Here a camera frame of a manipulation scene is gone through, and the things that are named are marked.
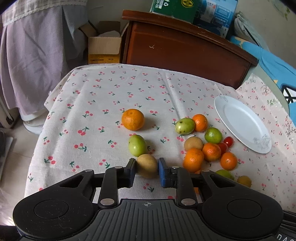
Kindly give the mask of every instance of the blue box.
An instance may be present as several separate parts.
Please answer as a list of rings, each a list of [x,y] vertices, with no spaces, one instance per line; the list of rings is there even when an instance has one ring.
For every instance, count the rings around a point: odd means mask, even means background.
[[[237,0],[199,0],[193,24],[225,38]]]

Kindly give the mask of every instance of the wall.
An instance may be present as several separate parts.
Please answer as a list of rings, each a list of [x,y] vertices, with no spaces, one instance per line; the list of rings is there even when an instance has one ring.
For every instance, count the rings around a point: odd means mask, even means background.
[[[121,20],[122,10],[148,12],[152,0],[89,0],[89,19],[94,24],[101,20]],[[296,68],[296,14],[289,13],[279,0],[239,0],[241,11],[267,42],[272,53]]]

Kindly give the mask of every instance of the red tomato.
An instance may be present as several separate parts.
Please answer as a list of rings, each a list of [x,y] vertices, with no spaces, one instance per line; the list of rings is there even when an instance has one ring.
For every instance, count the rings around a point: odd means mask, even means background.
[[[234,140],[232,137],[226,137],[223,142],[228,146],[228,148],[230,148],[232,147]]]
[[[220,149],[221,149],[221,155],[223,155],[225,152],[228,151],[228,146],[227,146],[226,143],[221,142],[221,143],[218,144],[218,146],[219,146]]]

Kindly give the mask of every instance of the floral cloth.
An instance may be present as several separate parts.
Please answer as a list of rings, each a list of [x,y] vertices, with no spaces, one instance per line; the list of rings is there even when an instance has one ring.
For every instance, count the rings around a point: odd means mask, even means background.
[[[270,131],[272,149],[266,154],[249,150],[226,128],[214,108],[214,98],[228,95],[248,105]],[[235,177],[247,175],[252,188],[276,199],[284,209],[295,208],[295,126],[268,87],[251,75],[238,90],[197,76],[143,66],[87,65],[72,70],[45,102],[49,115],[29,168],[28,196],[85,169],[102,173],[125,166],[132,155],[128,139],[139,134],[147,151],[169,166],[182,166],[184,141],[191,135],[175,132],[178,119],[204,114],[223,137],[235,140],[231,152],[238,157]],[[129,131],[122,113],[139,109],[145,125]],[[195,133],[204,140],[204,133]],[[204,168],[221,169],[204,162]],[[136,176],[131,189],[120,189],[119,198],[175,198],[175,189],[163,189],[159,179]]]

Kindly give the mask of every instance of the tiled floor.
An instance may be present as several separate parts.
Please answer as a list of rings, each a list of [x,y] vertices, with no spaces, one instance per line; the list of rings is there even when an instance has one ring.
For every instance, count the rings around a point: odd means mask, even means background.
[[[8,194],[10,212],[24,197],[28,168],[33,156],[38,135],[27,131],[19,120],[13,129],[2,129],[7,136],[13,137],[13,143],[5,161],[0,189]]]

